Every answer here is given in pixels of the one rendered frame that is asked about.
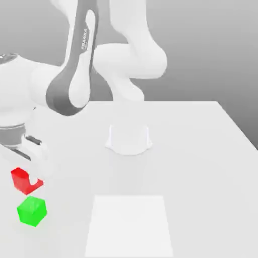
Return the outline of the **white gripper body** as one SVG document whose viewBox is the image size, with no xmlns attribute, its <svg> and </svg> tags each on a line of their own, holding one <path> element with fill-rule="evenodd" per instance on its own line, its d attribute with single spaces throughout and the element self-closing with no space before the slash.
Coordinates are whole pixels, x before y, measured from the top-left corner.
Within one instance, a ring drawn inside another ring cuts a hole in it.
<svg viewBox="0 0 258 258">
<path fill-rule="evenodd" d="M 41 151 L 11 150 L 0 144 L 0 158 L 0 163 L 7 160 L 12 167 L 20 167 L 29 175 L 41 180 L 47 180 L 55 172 L 55 164 L 47 154 Z"/>
</svg>

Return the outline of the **small red cube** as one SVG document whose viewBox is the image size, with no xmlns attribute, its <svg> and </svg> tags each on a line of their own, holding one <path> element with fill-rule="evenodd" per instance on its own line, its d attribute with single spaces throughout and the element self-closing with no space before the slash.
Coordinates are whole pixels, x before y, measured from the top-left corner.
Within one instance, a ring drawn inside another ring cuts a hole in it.
<svg viewBox="0 0 258 258">
<path fill-rule="evenodd" d="M 11 176 L 13 179 L 14 187 L 25 195 L 32 193 L 44 185 L 41 179 L 37 179 L 35 184 L 31 184 L 27 171 L 19 167 L 11 171 Z"/>
</svg>

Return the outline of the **small green cube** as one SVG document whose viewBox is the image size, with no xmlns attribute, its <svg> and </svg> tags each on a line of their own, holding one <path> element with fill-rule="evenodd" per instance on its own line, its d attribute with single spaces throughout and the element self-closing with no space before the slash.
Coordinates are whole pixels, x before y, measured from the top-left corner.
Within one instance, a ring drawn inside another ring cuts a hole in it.
<svg viewBox="0 0 258 258">
<path fill-rule="evenodd" d="M 36 227 L 47 215 L 44 199 L 28 196 L 18 207 L 17 212 L 22 223 Z"/>
</svg>

